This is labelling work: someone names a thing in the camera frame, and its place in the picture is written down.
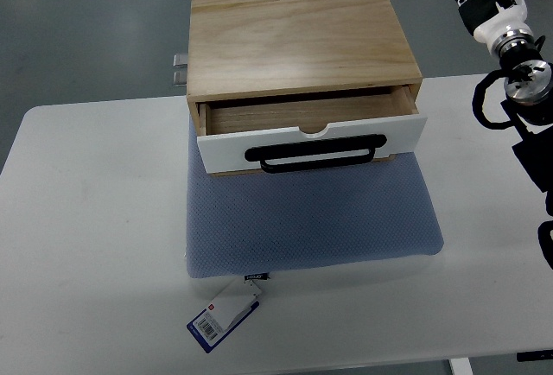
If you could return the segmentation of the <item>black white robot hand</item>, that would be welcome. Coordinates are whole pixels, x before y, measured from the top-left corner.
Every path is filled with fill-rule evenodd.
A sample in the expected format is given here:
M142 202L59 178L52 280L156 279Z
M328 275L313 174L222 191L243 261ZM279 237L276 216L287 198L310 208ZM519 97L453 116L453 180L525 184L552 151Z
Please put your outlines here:
M501 57L513 44L532 42L525 0L454 0L467 32Z

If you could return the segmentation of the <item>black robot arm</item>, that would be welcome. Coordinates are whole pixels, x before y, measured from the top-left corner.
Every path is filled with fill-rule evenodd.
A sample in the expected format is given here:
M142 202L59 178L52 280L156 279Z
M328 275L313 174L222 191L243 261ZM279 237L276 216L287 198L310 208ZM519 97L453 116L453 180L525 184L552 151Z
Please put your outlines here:
M507 41L499 53L500 68L491 71L474 88L472 110L489 130L515 128L521 141L514 155L531 180L545 194L545 210L552 214L552 64L543 59L544 38L521 35ZM504 81L505 99L500 103L507 119L493 122L484 113L487 89Z

